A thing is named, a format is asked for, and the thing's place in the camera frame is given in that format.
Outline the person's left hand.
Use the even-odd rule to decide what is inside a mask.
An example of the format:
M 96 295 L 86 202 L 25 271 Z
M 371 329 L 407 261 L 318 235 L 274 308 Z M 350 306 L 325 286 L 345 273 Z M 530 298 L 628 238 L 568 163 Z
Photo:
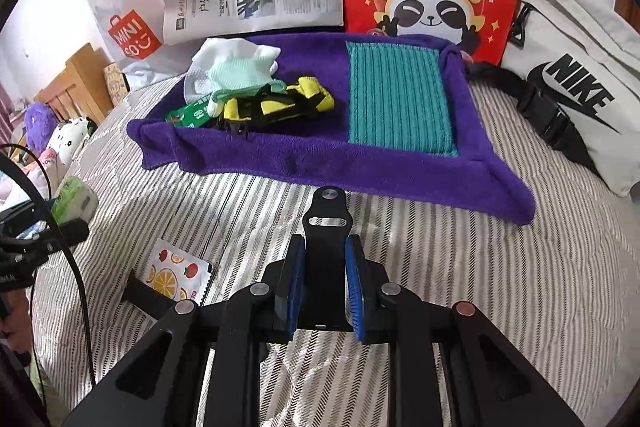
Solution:
M 32 351 L 32 318 L 24 288 L 14 289 L 1 295 L 1 302 L 8 314 L 1 320 L 1 332 L 8 347 L 17 353 Z

